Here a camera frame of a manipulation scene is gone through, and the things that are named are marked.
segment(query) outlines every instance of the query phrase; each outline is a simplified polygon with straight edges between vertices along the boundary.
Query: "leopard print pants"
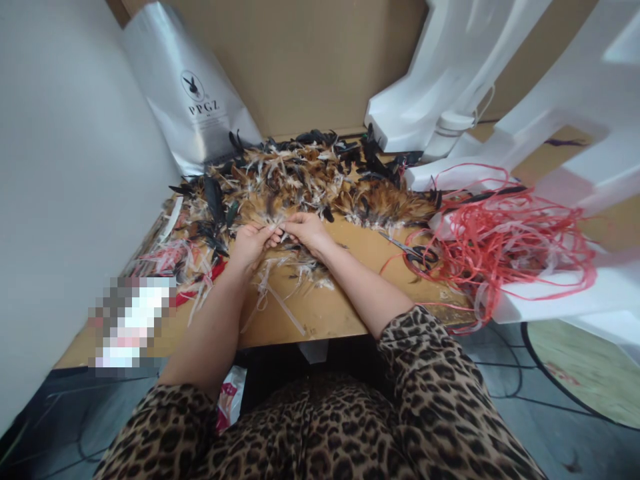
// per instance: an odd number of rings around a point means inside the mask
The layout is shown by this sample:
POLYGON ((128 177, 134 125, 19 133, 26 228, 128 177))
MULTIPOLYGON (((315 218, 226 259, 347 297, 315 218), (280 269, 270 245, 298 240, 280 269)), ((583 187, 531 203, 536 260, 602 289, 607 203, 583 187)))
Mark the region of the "leopard print pants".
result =
POLYGON ((222 435, 190 385, 152 388, 96 479, 542 479, 495 410, 475 364, 422 307, 378 350, 390 401, 346 375, 300 380, 222 435))

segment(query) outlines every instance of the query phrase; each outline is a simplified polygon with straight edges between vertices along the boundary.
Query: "person's right hand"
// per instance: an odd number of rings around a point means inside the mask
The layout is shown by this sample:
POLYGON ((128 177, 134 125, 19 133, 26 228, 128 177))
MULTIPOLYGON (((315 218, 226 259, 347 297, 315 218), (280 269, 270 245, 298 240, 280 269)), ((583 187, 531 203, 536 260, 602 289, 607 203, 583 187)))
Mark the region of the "person's right hand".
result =
POLYGON ((302 243, 321 261, 324 253, 336 245, 315 213, 294 213, 280 228, 289 234, 291 240, 302 243))

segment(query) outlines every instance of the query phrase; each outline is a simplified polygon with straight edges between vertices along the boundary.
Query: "person's left hand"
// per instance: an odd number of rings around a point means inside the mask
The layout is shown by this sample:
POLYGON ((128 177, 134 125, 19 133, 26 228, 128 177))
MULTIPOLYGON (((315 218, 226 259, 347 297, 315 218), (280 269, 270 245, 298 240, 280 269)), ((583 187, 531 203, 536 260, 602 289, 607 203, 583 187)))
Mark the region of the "person's left hand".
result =
POLYGON ((237 269, 242 273, 253 273, 263 252, 276 244, 282 235, 277 225, 262 227, 257 223, 250 223, 241 227, 235 236, 235 246, 229 258, 227 268, 237 269))

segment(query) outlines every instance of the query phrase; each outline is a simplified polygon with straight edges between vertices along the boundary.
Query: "plastic bag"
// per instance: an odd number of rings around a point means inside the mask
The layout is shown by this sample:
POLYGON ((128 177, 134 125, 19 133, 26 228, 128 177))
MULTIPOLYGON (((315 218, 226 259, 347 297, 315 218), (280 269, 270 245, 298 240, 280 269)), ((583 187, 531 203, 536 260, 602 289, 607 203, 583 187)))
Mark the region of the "plastic bag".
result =
POLYGON ((236 365, 232 366, 227 374, 218 397, 218 422, 215 426, 218 433, 238 421, 246 378, 247 370, 236 365))
POLYGON ((172 7, 146 5, 126 26, 124 39, 135 76, 183 175, 202 174, 204 162, 230 159, 230 131, 250 144, 262 141, 218 60, 196 44, 172 7))

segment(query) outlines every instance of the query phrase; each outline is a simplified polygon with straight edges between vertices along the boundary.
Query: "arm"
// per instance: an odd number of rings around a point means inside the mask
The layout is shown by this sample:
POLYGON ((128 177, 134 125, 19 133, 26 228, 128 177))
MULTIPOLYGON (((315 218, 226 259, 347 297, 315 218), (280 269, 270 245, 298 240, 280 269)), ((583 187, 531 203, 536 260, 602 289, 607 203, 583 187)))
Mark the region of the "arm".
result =
POLYGON ((444 477, 457 465, 474 478, 544 478, 495 410, 478 368, 438 319, 336 246, 317 216, 298 213, 283 229, 328 266, 379 340, 394 384, 395 433, 416 471, 444 477))
POLYGON ((413 301, 402 290, 337 245, 317 215, 297 213, 282 224, 282 229, 327 266, 376 339, 392 318, 413 307, 413 301))
POLYGON ((220 386, 238 345, 247 285, 272 229, 246 225, 233 255, 154 386, 95 472, 102 478, 191 478, 210 445, 220 386), (158 452, 164 456, 158 460, 158 452))
POLYGON ((158 384, 191 384, 216 399, 238 346, 240 310, 247 286, 273 230, 238 230, 231 259, 178 344, 158 384))

